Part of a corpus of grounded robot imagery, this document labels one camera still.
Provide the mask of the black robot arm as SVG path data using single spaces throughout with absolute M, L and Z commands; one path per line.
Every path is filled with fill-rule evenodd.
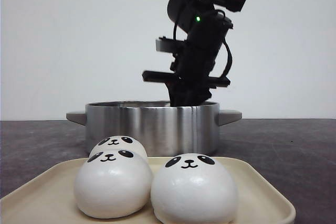
M 227 32 L 233 28 L 224 8 L 232 12 L 241 11 L 246 0 L 169 0 L 167 14 L 187 34 L 185 40 L 175 37 L 160 37 L 156 50 L 171 53 L 174 61 L 170 72 L 144 71 L 146 82 L 165 83 L 171 106 L 197 106 L 211 98 L 210 89 L 227 87 L 227 75 L 233 59 L 227 49 L 227 62 L 219 77 L 209 74 L 221 46 L 228 47 Z

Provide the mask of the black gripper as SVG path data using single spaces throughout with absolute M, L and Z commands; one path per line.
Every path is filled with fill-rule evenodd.
M 227 63 L 219 77 L 210 77 L 215 65 L 218 50 L 205 50 L 184 41 L 184 46 L 171 63 L 171 72 L 146 70 L 142 78 L 147 82 L 165 83 L 170 98 L 170 106 L 197 106 L 209 99 L 210 88 L 227 87 L 230 80 L 226 77 L 231 68 L 231 51 L 223 42 L 227 51 Z

